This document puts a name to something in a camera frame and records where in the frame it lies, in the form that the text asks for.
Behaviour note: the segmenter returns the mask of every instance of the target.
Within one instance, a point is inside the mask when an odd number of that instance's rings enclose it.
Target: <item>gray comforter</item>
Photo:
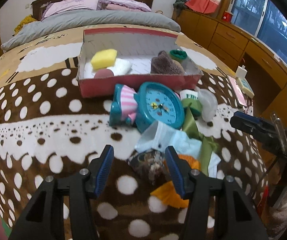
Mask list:
[[[176,22],[159,13],[80,9],[50,16],[42,22],[24,25],[22,30],[2,44],[1,48],[8,51],[51,33],[80,26],[113,23],[144,25],[180,31],[180,26]]]

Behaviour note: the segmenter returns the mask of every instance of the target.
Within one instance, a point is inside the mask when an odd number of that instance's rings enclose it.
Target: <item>metal screw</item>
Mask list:
[[[53,181],[53,176],[47,176],[46,178],[45,178],[45,180],[46,180],[46,182],[51,182],[51,181]]]
[[[234,177],[228,175],[228,176],[226,177],[226,180],[227,180],[228,182],[233,182],[233,181],[234,181]]]
[[[190,171],[190,173],[191,173],[193,176],[197,176],[197,175],[200,174],[200,171],[197,170],[197,169],[192,169],[192,170]]]
[[[87,175],[87,174],[89,173],[89,170],[88,170],[88,169],[81,169],[81,170],[79,171],[79,173],[80,173],[81,175]]]

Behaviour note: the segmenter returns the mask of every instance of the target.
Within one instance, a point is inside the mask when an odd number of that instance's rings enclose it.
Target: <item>teal alarm clock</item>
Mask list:
[[[175,129],[182,127],[185,112],[181,101],[163,84],[145,82],[133,98],[138,104],[135,122],[140,133],[143,133],[155,120]]]

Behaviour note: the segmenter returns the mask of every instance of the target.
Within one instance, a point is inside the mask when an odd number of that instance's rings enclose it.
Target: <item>brown polka dot blanket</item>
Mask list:
[[[142,181],[125,161],[133,153],[139,132],[108,125],[112,97],[87,99],[80,95],[76,75],[83,30],[107,26],[116,25],[61,31],[0,57],[0,219],[12,228],[46,176],[73,174],[111,144],[115,159],[105,190],[98,200],[91,201],[101,239],[178,239],[187,209],[165,206],[150,196],[161,184],[152,186]],[[177,44],[189,50],[189,55],[193,57],[194,51],[204,54],[229,73],[210,52],[182,33],[175,34]],[[204,76],[198,86],[216,96],[218,110],[211,123],[198,119],[198,129],[213,136],[220,146],[217,178],[234,176],[248,194],[266,168],[253,138],[229,124],[237,104],[228,80],[217,69],[201,69]],[[266,180],[259,183],[255,203],[259,203],[265,185]],[[65,236],[70,239],[68,199],[63,210]],[[209,235],[213,217],[211,209]]]

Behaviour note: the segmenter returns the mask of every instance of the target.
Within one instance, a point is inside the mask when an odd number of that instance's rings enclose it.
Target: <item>pink pillow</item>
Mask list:
[[[48,5],[47,9],[43,13],[43,18],[47,18],[51,15],[77,9],[89,9],[96,10],[99,0],[63,0],[61,2],[55,2]]]
[[[113,10],[113,11],[133,11],[133,12],[143,12],[139,9],[130,9],[125,6],[120,6],[116,4],[108,4],[106,7],[106,10]]]
[[[129,9],[139,9],[144,12],[151,12],[151,9],[148,5],[143,2],[137,2],[135,0],[101,0],[100,3],[116,4],[120,6],[125,6]]]

